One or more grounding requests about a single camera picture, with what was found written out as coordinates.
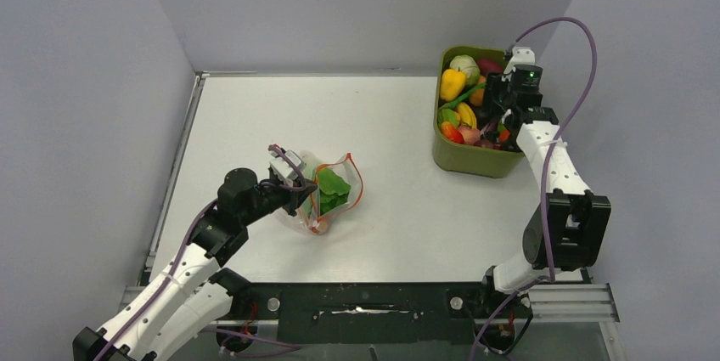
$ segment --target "plastic bag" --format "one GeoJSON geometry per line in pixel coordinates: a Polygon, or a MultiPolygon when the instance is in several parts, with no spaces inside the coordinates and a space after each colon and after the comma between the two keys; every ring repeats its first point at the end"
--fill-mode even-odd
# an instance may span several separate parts
{"type": "Polygon", "coordinates": [[[302,175],[318,185],[297,210],[293,223],[313,234],[324,234],[331,221],[354,208],[363,196],[363,178],[350,153],[336,163],[323,164],[313,153],[303,151],[302,175]]]}

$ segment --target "green basket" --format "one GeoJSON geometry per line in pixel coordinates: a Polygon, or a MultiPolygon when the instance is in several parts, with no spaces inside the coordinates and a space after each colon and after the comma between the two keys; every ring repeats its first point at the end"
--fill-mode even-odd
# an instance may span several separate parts
{"type": "Polygon", "coordinates": [[[433,115],[432,126],[433,130],[435,130],[435,137],[432,142],[432,158],[443,170],[467,172],[492,178],[506,177],[525,155],[453,143],[440,133],[440,128],[437,125],[437,110],[440,107],[440,78],[442,72],[450,65],[450,61],[456,55],[469,55],[473,59],[491,59],[502,67],[508,64],[504,60],[504,51],[502,49],[459,46],[451,47],[445,51],[437,74],[437,89],[435,103],[433,104],[435,114],[433,115]]]}

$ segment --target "screw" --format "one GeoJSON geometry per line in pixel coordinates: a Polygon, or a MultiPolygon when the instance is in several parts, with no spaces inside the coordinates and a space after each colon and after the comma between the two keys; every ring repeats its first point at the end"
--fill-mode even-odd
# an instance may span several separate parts
{"type": "Polygon", "coordinates": [[[280,300],[278,300],[276,297],[270,297],[267,300],[267,310],[270,310],[271,312],[277,312],[280,308],[280,300]]]}
{"type": "Polygon", "coordinates": [[[463,299],[455,296],[452,299],[450,299],[450,307],[453,308],[453,310],[460,310],[463,308],[463,299]]]}

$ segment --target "white table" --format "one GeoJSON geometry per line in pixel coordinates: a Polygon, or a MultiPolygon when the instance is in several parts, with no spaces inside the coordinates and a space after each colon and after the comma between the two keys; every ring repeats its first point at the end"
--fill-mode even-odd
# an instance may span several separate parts
{"type": "Polygon", "coordinates": [[[208,77],[153,277],[224,175],[249,167],[265,178],[267,146],[280,144],[326,161],[351,152],[363,199],[320,236],[288,228],[280,212],[264,217],[250,225],[232,270],[253,282],[481,280],[520,249],[539,190],[524,161],[504,179],[436,166],[435,86],[435,77],[412,76],[208,77]]]}

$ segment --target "wall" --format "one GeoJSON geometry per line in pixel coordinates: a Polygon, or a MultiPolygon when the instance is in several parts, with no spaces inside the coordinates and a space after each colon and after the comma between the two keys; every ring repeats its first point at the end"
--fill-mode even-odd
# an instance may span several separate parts
{"type": "MultiPolygon", "coordinates": [[[[717,359],[718,0],[573,0],[566,14],[598,42],[596,84],[565,138],[613,204],[593,274],[613,286],[629,359],[717,359]]],[[[589,60],[573,25],[540,59],[563,115],[589,60]]]]}
{"type": "MultiPolygon", "coordinates": [[[[197,71],[436,73],[457,44],[507,46],[570,0],[160,0],[197,71]]],[[[529,42],[540,54],[552,29],[529,42]]]]}
{"type": "Polygon", "coordinates": [[[0,8],[0,358],[67,360],[138,276],[193,71],[157,0],[0,8]]]}

